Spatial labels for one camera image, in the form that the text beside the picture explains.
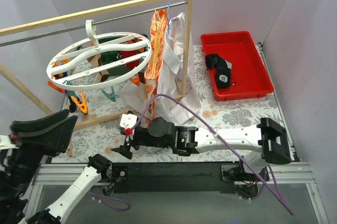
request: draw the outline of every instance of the red tray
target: red tray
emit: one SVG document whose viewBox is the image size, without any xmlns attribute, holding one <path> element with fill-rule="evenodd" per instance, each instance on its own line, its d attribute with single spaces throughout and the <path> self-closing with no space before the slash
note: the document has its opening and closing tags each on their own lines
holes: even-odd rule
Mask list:
<svg viewBox="0 0 337 224">
<path fill-rule="evenodd" d="M 209 70 L 217 101 L 261 98 L 274 91 L 249 32 L 203 34 L 201 41 L 205 56 L 218 54 L 232 63 L 232 84 L 225 89 L 216 87 L 216 69 Z"/>
</svg>

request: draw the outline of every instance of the white plastic hanger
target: white plastic hanger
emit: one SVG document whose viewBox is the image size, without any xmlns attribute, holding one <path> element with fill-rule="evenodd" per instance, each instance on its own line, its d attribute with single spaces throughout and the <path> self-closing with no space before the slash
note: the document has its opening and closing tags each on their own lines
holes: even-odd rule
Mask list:
<svg viewBox="0 0 337 224">
<path fill-rule="evenodd" d="M 84 40 L 78 41 L 67 48 L 60 51 L 54 58 L 49 62 L 47 66 L 47 75 L 49 79 L 58 87 L 65 89 L 65 90 L 71 90 L 71 91 L 92 91 L 92 90 L 100 90 L 109 86 L 112 86 L 114 84 L 118 84 L 120 82 L 123 82 L 131 77 L 133 77 L 135 74 L 137 74 L 139 71 L 141 71 L 149 62 L 152 54 L 151 44 L 150 41 L 144 37 L 143 35 L 136 34 L 136 33 L 127 33 L 127 32 L 116 32 L 116 33 L 106 33 L 106 34 L 100 34 L 96 35 L 96 26 L 93 26 L 92 23 L 93 20 L 87 20 L 85 22 L 85 30 L 87 33 L 88 38 L 85 38 Z M 103 44 L 100 44 L 98 42 L 98 39 L 101 38 L 109 38 L 109 37 L 119 37 L 115 40 L 105 42 Z M 138 42 L 132 43 L 132 44 L 119 44 L 121 42 L 126 42 L 129 40 L 132 40 L 134 38 L 138 38 Z M 92 41 L 94 46 L 84 48 L 82 50 L 70 52 L 70 50 L 73 50 L 76 47 L 79 47 L 87 42 Z M 108 52 L 108 51 L 133 51 L 137 50 L 143 47 L 148 47 L 147 51 L 130 56 L 128 58 L 111 62 L 106 65 L 102 65 L 99 67 L 95 67 L 90 70 L 86 70 L 80 73 L 75 73 L 69 76 L 66 76 L 61 79 L 55 79 L 53 75 L 57 75 L 66 71 L 71 70 L 72 68 L 76 67 L 79 63 L 86 60 L 87 58 Z M 73 58 L 70 62 L 54 66 L 57 61 L 64 60 L 64 59 L 70 59 Z M 144 58 L 144 60 L 134 69 L 129 71 L 128 73 L 121 75 L 115 79 L 105 81 L 103 83 L 96 83 L 91 85 L 67 85 L 65 84 L 65 81 L 71 81 L 80 79 L 85 76 L 89 76 L 91 74 L 98 73 L 103 70 L 109 70 L 114 67 L 125 65 L 126 63 L 133 62 L 136 60 L 139 60 L 141 58 Z"/>
</svg>

